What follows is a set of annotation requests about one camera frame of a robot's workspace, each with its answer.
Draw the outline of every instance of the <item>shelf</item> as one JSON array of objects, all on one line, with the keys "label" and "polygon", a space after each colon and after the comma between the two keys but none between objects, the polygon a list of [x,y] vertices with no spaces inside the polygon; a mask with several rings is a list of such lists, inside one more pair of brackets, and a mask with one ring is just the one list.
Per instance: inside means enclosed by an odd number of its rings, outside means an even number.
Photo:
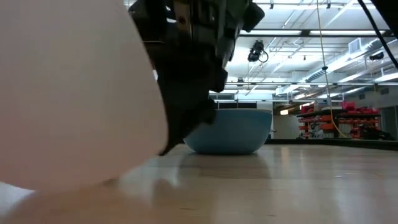
[{"label": "shelf", "polygon": [[321,124],[320,128],[322,130],[335,130],[335,126],[333,124]]},{"label": "shelf", "polygon": [[299,130],[308,130],[308,126],[299,126],[298,129]]},{"label": "shelf", "polygon": [[[333,109],[332,112],[333,114],[340,114],[340,113],[345,113],[348,110],[342,110],[342,109]],[[312,113],[305,113],[305,114],[300,114],[297,115],[298,118],[307,118],[311,116],[319,116],[319,115],[330,115],[330,110],[323,110],[323,111],[317,111],[317,112],[312,112]]]},{"label": "shelf", "polygon": [[379,118],[380,114],[337,114],[337,118]]}]

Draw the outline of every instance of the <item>wall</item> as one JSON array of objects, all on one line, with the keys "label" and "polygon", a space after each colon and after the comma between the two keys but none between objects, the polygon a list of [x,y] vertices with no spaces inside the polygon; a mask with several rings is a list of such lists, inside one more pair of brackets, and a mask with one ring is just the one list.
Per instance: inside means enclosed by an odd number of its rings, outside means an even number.
[{"label": "wall", "polygon": [[[271,114],[274,113],[274,106],[272,102],[257,102],[257,109],[270,110]],[[274,129],[274,118],[272,117],[271,129]],[[274,133],[271,132],[271,138],[275,138]]]},{"label": "wall", "polygon": [[274,139],[295,139],[299,136],[299,119],[296,116],[274,115]]},{"label": "wall", "polygon": [[389,94],[381,95],[379,92],[367,91],[365,99],[360,100],[358,94],[349,96],[346,101],[353,101],[357,107],[372,106],[375,108],[385,108],[398,105],[398,86],[390,86]]}]

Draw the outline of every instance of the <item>yellow cable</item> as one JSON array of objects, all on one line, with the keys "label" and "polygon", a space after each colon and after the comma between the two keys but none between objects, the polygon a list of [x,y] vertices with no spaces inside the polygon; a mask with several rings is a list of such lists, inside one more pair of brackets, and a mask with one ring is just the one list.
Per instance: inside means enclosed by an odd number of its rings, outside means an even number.
[{"label": "yellow cable", "polygon": [[[318,12],[318,23],[319,23],[319,33],[320,33],[320,40],[321,40],[321,48],[322,48],[322,59],[323,59],[323,66],[326,66],[326,60],[325,60],[325,52],[323,50],[323,37],[322,37],[322,26],[321,26],[321,16],[319,13],[319,0],[317,0],[317,12]],[[328,99],[329,99],[329,104],[330,104],[330,116],[331,116],[331,122],[333,123],[334,127],[337,129],[337,131],[341,134],[341,136],[343,136],[344,138],[347,138],[347,136],[345,134],[343,134],[343,132],[340,131],[340,129],[338,128],[338,126],[335,123],[335,119],[333,117],[333,110],[331,108],[332,103],[331,103],[331,96],[330,96],[330,88],[329,88],[329,81],[328,81],[328,74],[325,70],[325,78],[326,78],[326,87],[327,87],[327,95],[328,95]]]}]

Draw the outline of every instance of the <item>ceiling pipe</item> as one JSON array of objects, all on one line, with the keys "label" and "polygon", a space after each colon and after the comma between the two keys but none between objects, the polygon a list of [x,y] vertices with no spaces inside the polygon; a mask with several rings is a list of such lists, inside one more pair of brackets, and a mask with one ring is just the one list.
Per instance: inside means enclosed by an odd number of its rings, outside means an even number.
[{"label": "ceiling pipe", "polygon": [[[353,62],[356,61],[356,59],[366,56],[368,54],[374,53],[374,51],[380,50],[382,48],[381,41],[379,39],[373,39],[371,41],[368,41],[365,43],[365,47],[362,51],[362,54],[351,58],[351,54],[349,53],[349,50],[345,50],[343,53],[339,54],[337,57],[333,57],[331,60],[326,62],[327,67],[329,68],[327,70],[328,73],[334,72],[338,69],[343,68],[344,66],[347,66]],[[316,80],[317,78],[320,78],[325,75],[325,71],[322,70],[322,66],[309,71],[308,75],[301,80],[301,82],[312,82]]]},{"label": "ceiling pipe", "polygon": [[[270,3],[256,3],[258,6],[260,6],[261,8],[264,9],[268,9],[270,8],[271,4]],[[274,8],[273,9],[296,9],[296,10],[314,10],[317,9],[317,6],[314,6],[312,4],[295,4],[295,3],[274,3]],[[330,9],[342,9],[344,8],[344,4],[338,4],[338,3],[331,3],[330,4]],[[366,4],[366,6],[368,7],[368,9],[376,9],[376,7],[369,3]],[[319,5],[320,9],[328,9],[328,3],[326,4],[320,4]],[[362,7],[359,5],[352,5],[350,6],[348,9],[357,9],[357,10],[362,10]]]},{"label": "ceiling pipe", "polygon": [[[396,43],[396,42],[398,42],[398,41],[397,41],[397,40],[393,40],[393,41],[390,41],[389,44]],[[393,65],[392,62],[391,62],[391,59],[390,59],[390,58],[387,58],[387,59],[384,60],[383,63],[380,63],[379,65],[375,65],[375,66],[373,66],[373,67],[367,68],[367,69],[363,70],[362,72],[358,72],[358,73],[349,75],[349,76],[347,76],[346,78],[344,78],[344,79],[338,81],[338,83],[342,83],[342,82],[343,82],[344,80],[346,80],[348,77],[354,76],[354,79],[356,79],[356,78],[359,78],[359,77],[361,77],[361,76],[363,76],[363,75],[370,74],[370,73],[372,73],[372,72],[374,72],[374,71],[376,71],[376,70],[379,70],[379,69],[382,69],[382,72],[383,72],[383,71],[384,71],[384,68],[386,68],[386,67],[388,67],[388,66],[391,66],[391,65]],[[323,94],[324,92],[326,92],[326,87],[325,87],[325,88],[322,88],[322,89],[320,89],[320,90],[317,90],[317,91],[315,91],[315,92],[313,92],[313,93],[309,93],[309,94],[305,95],[305,97],[300,97],[300,98],[296,98],[296,99],[303,99],[303,98],[308,98],[308,97],[314,97],[314,96]]]},{"label": "ceiling pipe", "polygon": [[[377,84],[379,86],[384,86],[383,83],[380,83],[380,82],[382,82],[382,81],[377,81],[375,79],[372,79],[372,80],[368,81],[367,84],[371,84],[371,85]],[[331,94],[335,94],[335,93],[337,93],[337,94],[346,94],[346,95],[347,94],[353,94],[353,93],[357,93],[358,94],[359,91],[365,90],[369,86],[362,86],[362,87],[350,86],[350,87],[347,87],[347,88],[345,88],[343,86],[340,86],[340,87],[342,87],[340,89],[338,89],[339,86],[332,86],[332,87],[329,88],[329,91],[330,91]],[[324,94],[327,94],[327,91],[326,91],[325,88],[323,88],[322,90],[317,91],[315,93],[306,95],[305,98],[307,98],[307,97],[315,98],[315,97],[317,97],[319,95],[324,95]]]},{"label": "ceiling pipe", "polygon": [[[326,83],[305,83],[305,82],[228,82],[225,85],[259,85],[259,86],[278,86],[278,85],[297,85],[300,86],[322,86],[326,85]],[[371,86],[373,83],[329,83],[329,85],[333,86]],[[398,86],[398,82],[386,82],[386,83],[378,83],[380,86]]]},{"label": "ceiling pipe", "polygon": [[[309,6],[313,6],[313,2],[314,2],[314,0],[312,0],[311,1],[311,3],[309,3]],[[288,18],[288,21],[291,19],[291,17],[294,15],[294,13],[297,11],[297,6],[300,6],[301,4],[303,4],[303,0],[301,0],[300,2],[299,2],[299,4],[295,4],[295,8],[294,8],[294,11],[293,11],[293,13],[290,15],[290,17]],[[304,11],[302,11],[302,13],[298,16],[298,18],[295,20],[295,22],[293,23],[293,25],[304,15]],[[308,17],[305,21],[304,21],[304,23],[299,27],[299,28],[301,28],[304,24],[305,24],[305,22],[310,18],[310,17]],[[276,40],[276,37],[274,37],[273,38],[273,40],[272,40],[272,42],[268,45],[268,46],[270,46],[274,41]]]},{"label": "ceiling pipe", "polygon": [[[301,0],[299,2],[299,4],[297,6],[300,6],[303,3],[303,0]],[[281,29],[285,29],[286,25],[290,22],[290,20],[293,18],[294,14],[297,12],[297,10],[294,10],[291,15],[289,16],[289,18],[287,18],[287,20],[284,22],[283,26]],[[274,37],[267,45],[267,47],[264,48],[264,51],[266,51],[268,49],[268,47],[270,47],[276,40],[276,37]],[[250,91],[248,91],[248,93],[245,94],[245,96],[248,96],[248,94],[250,94],[253,90],[255,90],[258,86],[253,87]]]},{"label": "ceiling pipe", "polygon": [[323,28],[328,27],[330,24],[332,24],[336,19],[338,19],[345,11],[347,11],[354,3],[356,2],[356,0],[351,0],[349,3],[347,3],[342,9],[340,9],[340,11],[333,16],[333,18],[331,18],[329,20],[329,22],[327,24],[325,24],[324,26],[322,26]]}]

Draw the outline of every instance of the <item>black cable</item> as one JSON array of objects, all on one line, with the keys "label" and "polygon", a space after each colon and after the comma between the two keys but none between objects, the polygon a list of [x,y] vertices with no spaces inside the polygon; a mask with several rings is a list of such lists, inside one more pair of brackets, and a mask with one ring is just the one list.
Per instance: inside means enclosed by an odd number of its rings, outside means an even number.
[{"label": "black cable", "polygon": [[374,21],[372,14],[369,12],[368,7],[366,7],[365,3],[362,0],[358,0],[358,3],[361,5],[363,11],[365,12],[366,16],[368,17],[369,21],[371,22],[372,27],[373,27],[374,31],[376,32],[377,37],[380,39],[381,44],[383,45],[384,49],[386,50],[386,52],[387,52],[388,56],[390,57],[392,63],[394,63],[394,65],[398,69],[397,59],[394,58],[393,54],[391,53],[390,48],[388,47],[386,41],[384,40],[383,36],[380,33],[379,28],[377,28],[376,22]]},{"label": "black cable", "polygon": [[262,61],[262,60],[260,60],[260,58],[259,58],[259,62],[261,62],[261,63],[266,63],[266,62],[268,62],[269,56],[268,56],[267,52],[263,51],[263,53],[267,56],[267,60]]}]

